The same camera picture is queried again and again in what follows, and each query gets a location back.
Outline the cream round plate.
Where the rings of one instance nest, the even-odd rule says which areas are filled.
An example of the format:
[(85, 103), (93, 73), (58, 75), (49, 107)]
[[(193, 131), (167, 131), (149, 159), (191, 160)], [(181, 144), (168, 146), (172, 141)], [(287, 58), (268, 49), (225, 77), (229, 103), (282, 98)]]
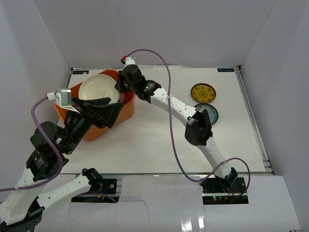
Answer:
[(116, 81), (105, 74), (97, 74), (87, 78), (82, 82), (79, 88), (79, 99), (95, 100), (101, 98), (110, 98), (110, 103), (116, 103), (119, 100), (119, 92), (114, 87)]

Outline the pink round plate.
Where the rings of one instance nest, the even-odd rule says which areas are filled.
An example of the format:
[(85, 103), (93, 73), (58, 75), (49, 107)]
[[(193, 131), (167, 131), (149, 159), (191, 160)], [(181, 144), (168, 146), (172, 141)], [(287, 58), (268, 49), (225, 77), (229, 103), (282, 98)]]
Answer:
[(120, 93), (119, 94), (119, 101), (124, 102), (126, 99), (127, 93)]

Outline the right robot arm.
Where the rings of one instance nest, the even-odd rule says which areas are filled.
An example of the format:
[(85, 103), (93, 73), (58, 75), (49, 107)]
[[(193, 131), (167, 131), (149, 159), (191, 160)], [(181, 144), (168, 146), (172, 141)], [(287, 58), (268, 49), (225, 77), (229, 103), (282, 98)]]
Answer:
[(139, 99), (167, 111), (170, 130), (172, 130), (172, 118), (178, 119), (185, 126), (184, 136), (187, 142), (196, 146), (213, 168), (218, 188), (225, 193), (235, 188), (238, 173), (216, 145), (210, 118), (205, 108), (196, 109), (169, 95), (157, 82), (146, 80), (139, 67), (134, 64), (118, 72), (115, 88), (120, 93), (132, 91)]

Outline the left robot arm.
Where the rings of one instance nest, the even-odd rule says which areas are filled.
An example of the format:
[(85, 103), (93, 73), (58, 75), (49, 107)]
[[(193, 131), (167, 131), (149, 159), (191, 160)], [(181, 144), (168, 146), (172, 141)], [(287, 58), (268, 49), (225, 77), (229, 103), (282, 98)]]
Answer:
[(35, 150), (26, 162), (25, 169), (8, 198), (0, 204), (0, 230), (2, 232), (31, 232), (41, 222), (43, 211), (67, 197), (83, 193), (98, 193), (105, 180), (95, 168), (84, 168), (73, 181), (42, 193), (44, 186), (58, 176), (68, 163), (70, 155), (92, 126), (111, 128), (123, 102), (112, 103), (109, 97), (95, 100), (71, 100), (72, 110), (64, 117), (64, 127), (46, 121), (34, 122), (37, 126), (30, 141)]

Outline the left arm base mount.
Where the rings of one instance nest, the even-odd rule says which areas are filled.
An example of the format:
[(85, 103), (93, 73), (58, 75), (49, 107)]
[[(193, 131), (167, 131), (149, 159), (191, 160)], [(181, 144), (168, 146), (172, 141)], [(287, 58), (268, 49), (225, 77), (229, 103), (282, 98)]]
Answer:
[(117, 179), (103, 179), (99, 189), (95, 193), (115, 194), (117, 192)]

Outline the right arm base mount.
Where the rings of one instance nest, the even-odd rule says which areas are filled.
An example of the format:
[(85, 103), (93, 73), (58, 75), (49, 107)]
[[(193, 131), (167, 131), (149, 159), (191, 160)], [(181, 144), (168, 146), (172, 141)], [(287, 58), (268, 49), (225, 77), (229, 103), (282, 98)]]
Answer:
[(246, 189), (243, 177), (238, 177), (230, 187), (225, 186), (216, 178), (208, 178), (200, 185), (203, 193), (242, 193)]

